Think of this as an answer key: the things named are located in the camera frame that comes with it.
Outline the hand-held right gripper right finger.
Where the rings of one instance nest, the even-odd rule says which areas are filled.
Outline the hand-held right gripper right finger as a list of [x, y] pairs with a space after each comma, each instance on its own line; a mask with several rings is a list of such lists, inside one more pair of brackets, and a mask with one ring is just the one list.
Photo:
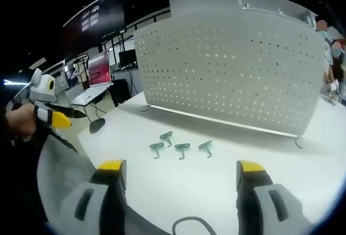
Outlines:
[[236, 164], [239, 234], [306, 234], [311, 222], [302, 203], [281, 184], [275, 184], [258, 163]]

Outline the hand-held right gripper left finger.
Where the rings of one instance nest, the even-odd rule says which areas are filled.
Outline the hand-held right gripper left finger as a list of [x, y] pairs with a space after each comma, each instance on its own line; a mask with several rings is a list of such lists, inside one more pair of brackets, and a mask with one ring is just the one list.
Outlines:
[[57, 234], [125, 234], [127, 161], [100, 165], [62, 201]]

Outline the person's left hand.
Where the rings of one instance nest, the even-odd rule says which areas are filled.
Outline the person's left hand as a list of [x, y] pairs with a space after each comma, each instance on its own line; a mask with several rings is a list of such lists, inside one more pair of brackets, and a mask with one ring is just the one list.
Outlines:
[[31, 103], [7, 112], [5, 117], [14, 134], [21, 138], [27, 138], [36, 131], [35, 106]]

